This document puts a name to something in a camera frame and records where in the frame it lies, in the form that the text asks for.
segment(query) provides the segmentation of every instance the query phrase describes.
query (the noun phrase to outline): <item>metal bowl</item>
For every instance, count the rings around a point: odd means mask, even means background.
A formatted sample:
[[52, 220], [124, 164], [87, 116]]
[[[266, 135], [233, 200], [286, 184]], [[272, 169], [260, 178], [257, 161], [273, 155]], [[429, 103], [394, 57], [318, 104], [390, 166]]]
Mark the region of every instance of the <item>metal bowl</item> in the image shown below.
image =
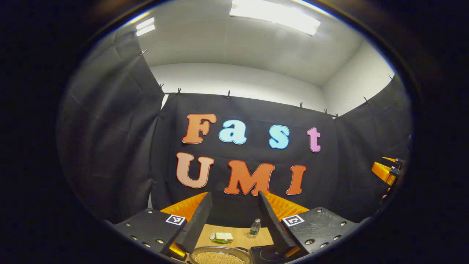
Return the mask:
[[253, 264], [251, 256], [249, 256], [249, 254], [247, 254], [246, 252], [238, 250], [238, 249], [234, 249], [234, 248], [227, 248], [227, 247], [201, 247], [201, 248], [196, 248], [196, 249], [194, 249], [192, 254], [190, 254], [190, 256], [189, 256], [191, 263], [200, 264], [197, 261], [195, 261], [195, 258], [200, 253], [205, 253], [205, 252], [216, 252], [216, 253], [229, 254], [229, 255], [233, 255], [235, 257], [240, 258], [244, 262], [244, 264]]

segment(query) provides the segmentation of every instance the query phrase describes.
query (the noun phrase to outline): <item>plastic bottle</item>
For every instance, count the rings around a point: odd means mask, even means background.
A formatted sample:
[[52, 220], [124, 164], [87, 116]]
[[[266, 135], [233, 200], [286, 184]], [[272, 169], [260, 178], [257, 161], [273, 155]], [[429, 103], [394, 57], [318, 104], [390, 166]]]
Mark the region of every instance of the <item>plastic bottle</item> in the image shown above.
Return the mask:
[[251, 229], [249, 230], [248, 238], [255, 238], [261, 229], [261, 220], [258, 218], [256, 221], [251, 225]]

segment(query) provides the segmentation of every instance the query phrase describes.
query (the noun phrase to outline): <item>pink letter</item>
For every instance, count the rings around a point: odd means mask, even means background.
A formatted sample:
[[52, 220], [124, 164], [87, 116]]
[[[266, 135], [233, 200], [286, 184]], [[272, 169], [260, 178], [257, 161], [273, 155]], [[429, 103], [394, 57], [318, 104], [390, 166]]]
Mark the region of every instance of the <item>pink letter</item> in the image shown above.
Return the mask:
[[310, 136], [310, 148], [312, 152], [319, 152], [321, 150], [321, 146], [318, 145], [318, 138], [321, 137], [321, 134], [316, 131], [316, 127], [311, 128], [306, 133]]
[[189, 178], [189, 164], [194, 160], [194, 156], [179, 152], [176, 154], [176, 157], [178, 158], [176, 176], [182, 184], [195, 189], [202, 188], [207, 184], [208, 171], [210, 170], [210, 166], [214, 163], [213, 159], [207, 157], [199, 157], [197, 159], [200, 162], [200, 174], [199, 179], [193, 180]]

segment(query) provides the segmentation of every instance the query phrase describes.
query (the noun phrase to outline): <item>black fabric backdrop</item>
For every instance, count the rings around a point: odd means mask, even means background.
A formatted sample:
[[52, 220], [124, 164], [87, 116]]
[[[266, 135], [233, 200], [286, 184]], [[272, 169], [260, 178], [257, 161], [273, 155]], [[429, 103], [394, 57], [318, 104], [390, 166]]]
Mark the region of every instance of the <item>black fabric backdrop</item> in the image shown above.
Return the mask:
[[[248, 227], [255, 218], [262, 219], [257, 197], [250, 193], [226, 194], [231, 168], [228, 162], [242, 160], [254, 173], [261, 163], [275, 166], [269, 191], [307, 208], [318, 206], [354, 222], [371, 216], [380, 207], [381, 196], [389, 187], [371, 171], [381, 156], [407, 158], [407, 139], [412, 131], [410, 101], [398, 76], [369, 104], [332, 120], [322, 112], [238, 97], [182, 93], [170, 94], [162, 109], [152, 143], [152, 205], [161, 209], [201, 192], [213, 193], [213, 209], [208, 224]], [[187, 132], [188, 114], [215, 114], [209, 133], [200, 144], [182, 143]], [[218, 138], [223, 122], [241, 120], [246, 124], [246, 143], [236, 145]], [[269, 128], [285, 125], [290, 130], [286, 149], [272, 149], [268, 144]], [[311, 152], [306, 132], [316, 127], [321, 133], [321, 150]], [[189, 177], [199, 177], [197, 158], [215, 160], [210, 167], [207, 185], [193, 189], [176, 177], [176, 153], [194, 156]], [[306, 166], [303, 192], [286, 195], [293, 165]]]
[[58, 117], [65, 176], [97, 217], [119, 222], [147, 207], [151, 139], [164, 93], [135, 35], [96, 45], [71, 79]]
[[[206, 136], [200, 144], [182, 143], [186, 135], [189, 114], [215, 114], [217, 121], [210, 124]], [[246, 124], [247, 141], [242, 145], [222, 142], [218, 133], [224, 121], [241, 120]], [[272, 149], [268, 140], [269, 129], [274, 124], [285, 125], [290, 130], [289, 145], [286, 149]], [[307, 131], [316, 127], [321, 133], [318, 144], [321, 150], [310, 150]], [[181, 184], [176, 177], [178, 159], [176, 154], [185, 152], [194, 156], [190, 163], [189, 176], [197, 179], [200, 163], [197, 158], [206, 156], [214, 159], [210, 167], [207, 184], [193, 189]], [[161, 209], [201, 192], [210, 191], [213, 195], [213, 208], [208, 224], [226, 226], [250, 226], [256, 218], [261, 218], [258, 197], [250, 193], [237, 195], [224, 193], [228, 187], [231, 168], [228, 162], [241, 160], [253, 174], [262, 163], [275, 166], [271, 174], [269, 190], [302, 206], [313, 208], [332, 205], [338, 177], [338, 145], [335, 127], [331, 116], [323, 113], [272, 103], [268, 101], [230, 97], [221, 95], [172, 93], [159, 115], [158, 125], [152, 143], [153, 186], [151, 202], [154, 208]], [[298, 195], [287, 195], [294, 165], [306, 166], [302, 189]]]
[[375, 212], [388, 184], [372, 171], [381, 157], [408, 158], [412, 133], [410, 99], [399, 76], [365, 103], [334, 120], [340, 172], [329, 208], [354, 222]]

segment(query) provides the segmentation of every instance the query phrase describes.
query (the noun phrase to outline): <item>black cooktop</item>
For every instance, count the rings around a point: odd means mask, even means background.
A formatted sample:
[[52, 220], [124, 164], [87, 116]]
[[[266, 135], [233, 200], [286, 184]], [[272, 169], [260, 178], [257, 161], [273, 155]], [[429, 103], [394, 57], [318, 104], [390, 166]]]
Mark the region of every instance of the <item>black cooktop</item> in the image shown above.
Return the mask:
[[273, 245], [251, 247], [251, 255], [254, 264], [280, 264], [299, 257], [298, 255], [285, 257], [275, 251], [275, 247]]

